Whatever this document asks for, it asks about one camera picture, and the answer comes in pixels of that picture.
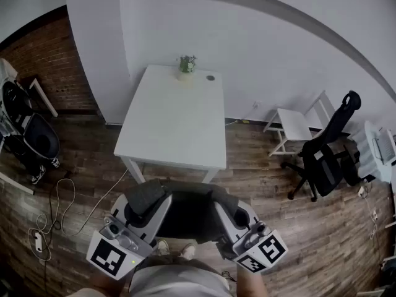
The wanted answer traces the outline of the person's light shirt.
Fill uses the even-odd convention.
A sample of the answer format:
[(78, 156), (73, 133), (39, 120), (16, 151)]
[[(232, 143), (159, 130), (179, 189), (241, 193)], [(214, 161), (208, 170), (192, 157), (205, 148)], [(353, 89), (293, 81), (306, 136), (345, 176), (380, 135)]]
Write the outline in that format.
[(129, 297), (232, 297), (221, 275), (189, 265), (159, 265), (138, 270)]

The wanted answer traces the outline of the green plant in white pot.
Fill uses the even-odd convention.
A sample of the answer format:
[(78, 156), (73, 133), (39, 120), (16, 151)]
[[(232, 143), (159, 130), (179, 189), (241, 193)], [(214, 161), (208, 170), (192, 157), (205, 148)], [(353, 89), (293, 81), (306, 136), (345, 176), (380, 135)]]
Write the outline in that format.
[(196, 68), (196, 56), (195, 55), (182, 55), (179, 57), (179, 72), (178, 80), (181, 82), (188, 81), (192, 78)]

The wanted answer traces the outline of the black backpack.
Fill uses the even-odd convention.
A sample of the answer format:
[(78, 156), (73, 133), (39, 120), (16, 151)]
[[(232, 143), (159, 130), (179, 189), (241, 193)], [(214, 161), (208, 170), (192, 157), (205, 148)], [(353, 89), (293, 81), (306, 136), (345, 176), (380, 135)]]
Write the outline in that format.
[(247, 213), (238, 207), (239, 199), (214, 184), (152, 179), (134, 186), (124, 193), (129, 208), (125, 210), (131, 226), (143, 227), (154, 211), (168, 197), (171, 205), (157, 236), (176, 239), (194, 239), (202, 244), (224, 235), (215, 210), (217, 202), (237, 228), (247, 227)]

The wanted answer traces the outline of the person's left forearm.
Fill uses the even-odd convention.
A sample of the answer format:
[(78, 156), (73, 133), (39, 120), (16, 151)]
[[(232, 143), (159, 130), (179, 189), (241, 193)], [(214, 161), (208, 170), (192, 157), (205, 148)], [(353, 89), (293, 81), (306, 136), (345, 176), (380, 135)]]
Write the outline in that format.
[(92, 288), (103, 293), (106, 297), (121, 297), (126, 286), (130, 284), (132, 274), (125, 275), (120, 280), (115, 280), (105, 273), (95, 270), (90, 277)]

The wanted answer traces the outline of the person's right shoe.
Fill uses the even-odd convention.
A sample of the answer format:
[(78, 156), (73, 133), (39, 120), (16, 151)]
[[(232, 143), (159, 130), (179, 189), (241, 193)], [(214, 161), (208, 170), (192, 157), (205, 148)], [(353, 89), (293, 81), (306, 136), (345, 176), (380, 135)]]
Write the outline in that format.
[(192, 243), (186, 245), (180, 252), (180, 257), (186, 260), (192, 260), (196, 253), (196, 246)]

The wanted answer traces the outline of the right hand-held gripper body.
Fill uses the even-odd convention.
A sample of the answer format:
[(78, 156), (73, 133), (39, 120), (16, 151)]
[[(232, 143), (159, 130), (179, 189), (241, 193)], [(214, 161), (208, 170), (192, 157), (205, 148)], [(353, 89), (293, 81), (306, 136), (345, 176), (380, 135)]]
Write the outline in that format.
[(234, 263), (250, 273), (261, 273), (275, 266), (288, 252), (277, 230), (271, 231), (262, 221), (257, 222), (232, 247)]

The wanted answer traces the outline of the white flat board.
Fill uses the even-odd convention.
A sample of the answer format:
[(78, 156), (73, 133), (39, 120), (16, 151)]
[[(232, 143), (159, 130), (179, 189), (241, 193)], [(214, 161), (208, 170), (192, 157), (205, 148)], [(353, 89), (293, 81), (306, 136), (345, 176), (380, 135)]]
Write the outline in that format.
[(0, 179), (3, 180), (4, 182), (16, 187), (17, 189), (26, 192), (27, 194), (34, 195), (34, 193), (35, 193), (30, 188), (21, 185), (20, 183), (18, 183), (17, 181), (14, 181), (13, 179), (9, 178), (8, 176), (6, 176), (2, 172), (0, 172)]

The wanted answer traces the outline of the small white side table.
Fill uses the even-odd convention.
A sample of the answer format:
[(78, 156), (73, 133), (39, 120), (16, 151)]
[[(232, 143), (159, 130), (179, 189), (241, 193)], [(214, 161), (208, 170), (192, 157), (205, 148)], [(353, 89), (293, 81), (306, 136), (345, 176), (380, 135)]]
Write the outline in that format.
[(21, 79), (22, 88), (27, 92), (28, 96), (37, 104), (37, 106), (44, 110), (37, 101), (38, 98), (43, 102), (46, 106), (46, 110), (48, 110), (54, 118), (58, 117), (58, 112), (55, 110), (54, 106), (51, 104), (49, 98), (46, 96), (43, 88), (41, 87), (40, 78), (38, 75), (29, 76)]

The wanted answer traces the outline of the grey black shell chair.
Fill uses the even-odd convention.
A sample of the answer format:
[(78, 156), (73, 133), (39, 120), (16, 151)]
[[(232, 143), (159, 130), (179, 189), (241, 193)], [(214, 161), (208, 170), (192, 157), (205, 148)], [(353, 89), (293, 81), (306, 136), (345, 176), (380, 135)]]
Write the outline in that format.
[(10, 80), (0, 85), (0, 134), (21, 139), (18, 147), (26, 147), (50, 163), (58, 158), (57, 133), (42, 115), (33, 110), (27, 92)]

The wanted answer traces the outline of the black office chair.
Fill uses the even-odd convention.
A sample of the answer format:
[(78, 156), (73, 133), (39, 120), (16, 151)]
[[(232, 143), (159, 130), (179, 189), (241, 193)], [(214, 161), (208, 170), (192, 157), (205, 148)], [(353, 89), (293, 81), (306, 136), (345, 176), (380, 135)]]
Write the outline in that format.
[(295, 190), (288, 193), (289, 200), (294, 199), (295, 193), (305, 182), (309, 183), (313, 202), (317, 200), (317, 195), (325, 197), (339, 185), (343, 179), (343, 172), (338, 160), (346, 153), (334, 154), (329, 144), (340, 137), (347, 122), (360, 107), (360, 96), (350, 90), (320, 135), (304, 143), (302, 151), (298, 154), (304, 166), (301, 168), (289, 162), (281, 163), (281, 168), (289, 167), (301, 176)]

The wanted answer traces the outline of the grey flat device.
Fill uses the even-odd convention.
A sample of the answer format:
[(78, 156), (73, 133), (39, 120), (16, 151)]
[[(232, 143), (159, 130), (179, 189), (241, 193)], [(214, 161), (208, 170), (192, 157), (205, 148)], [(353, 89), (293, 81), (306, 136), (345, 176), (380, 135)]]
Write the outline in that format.
[(379, 152), (379, 158), (384, 165), (396, 161), (396, 143), (390, 130), (381, 129), (374, 138), (374, 145)]

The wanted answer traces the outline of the person's shoe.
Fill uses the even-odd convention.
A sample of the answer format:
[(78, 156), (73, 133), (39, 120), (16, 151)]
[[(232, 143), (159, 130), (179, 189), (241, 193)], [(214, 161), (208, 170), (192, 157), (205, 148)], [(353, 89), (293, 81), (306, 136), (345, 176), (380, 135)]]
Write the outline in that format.
[(166, 240), (160, 239), (158, 241), (156, 253), (158, 256), (167, 256), (170, 254), (170, 248)]
[(186, 260), (192, 260), (196, 253), (196, 246), (192, 243), (186, 245), (180, 252), (180, 257)]

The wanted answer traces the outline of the white side desk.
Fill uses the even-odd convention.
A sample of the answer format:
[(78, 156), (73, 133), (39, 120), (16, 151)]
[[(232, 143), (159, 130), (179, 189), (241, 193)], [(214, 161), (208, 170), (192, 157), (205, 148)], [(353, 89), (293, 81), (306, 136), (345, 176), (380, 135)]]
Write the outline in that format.
[(370, 121), (365, 121), (360, 129), (351, 134), (349, 139), (356, 143), (359, 151), (358, 176), (365, 179), (367, 176), (373, 176), (385, 183), (391, 183), (392, 164), (384, 165), (379, 158), (379, 152), (374, 145), (374, 138), (379, 131), (385, 128), (378, 128)]

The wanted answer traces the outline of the person's right forearm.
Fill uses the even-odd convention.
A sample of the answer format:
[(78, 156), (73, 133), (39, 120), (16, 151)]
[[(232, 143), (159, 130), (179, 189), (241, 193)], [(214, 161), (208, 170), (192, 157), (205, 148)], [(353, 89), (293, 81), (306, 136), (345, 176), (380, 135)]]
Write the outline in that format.
[(269, 297), (261, 274), (237, 266), (237, 297)]

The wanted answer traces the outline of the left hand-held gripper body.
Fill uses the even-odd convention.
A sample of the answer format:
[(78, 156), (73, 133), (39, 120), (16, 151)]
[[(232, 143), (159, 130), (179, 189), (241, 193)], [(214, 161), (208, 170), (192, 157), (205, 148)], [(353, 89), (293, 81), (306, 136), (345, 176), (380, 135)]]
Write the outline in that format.
[(133, 225), (116, 209), (93, 233), (87, 260), (107, 276), (119, 280), (151, 255), (157, 243), (158, 214), (144, 225)]

